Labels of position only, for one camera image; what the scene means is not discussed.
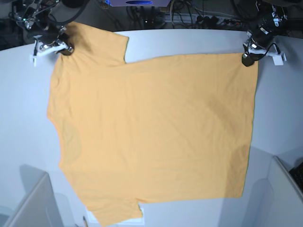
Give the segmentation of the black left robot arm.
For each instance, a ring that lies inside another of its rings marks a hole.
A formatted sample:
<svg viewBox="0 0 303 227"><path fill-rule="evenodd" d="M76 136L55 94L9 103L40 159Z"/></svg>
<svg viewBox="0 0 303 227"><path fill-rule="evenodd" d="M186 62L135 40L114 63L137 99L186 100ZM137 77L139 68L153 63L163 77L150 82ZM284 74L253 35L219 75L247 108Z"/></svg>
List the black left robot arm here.
<svg viewBox="0 0 303 227"><path fill-rule="evenodd" d="M242 64L246 67L268 56L273 59L276 66L282 66L287 61L286 54L280 50L274 39L287 31L303 29L301 18L289 18L288 7L303 7L301 0L258 0L256 7L258 13L250 18L248 39L243 43L244 53Z"/></svg>

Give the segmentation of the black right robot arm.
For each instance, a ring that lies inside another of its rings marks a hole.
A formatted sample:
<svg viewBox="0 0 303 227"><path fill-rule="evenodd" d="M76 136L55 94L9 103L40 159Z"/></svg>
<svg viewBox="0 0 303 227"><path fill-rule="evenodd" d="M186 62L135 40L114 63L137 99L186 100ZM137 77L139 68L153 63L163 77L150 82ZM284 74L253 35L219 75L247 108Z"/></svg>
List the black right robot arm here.
<svg viewBox="0 0 303 227"><path fill-rule="evenodd" d="M57 21L52 16L52 9L59 4L77 13L65 21ZM66 33L66 26L81 15L88 4L87 0L22 0L11 12L11 18L18 26L27 32L28 38L33 38L35 46L31 60L37 57L60 53L72 55L74 45Z"/></svg>

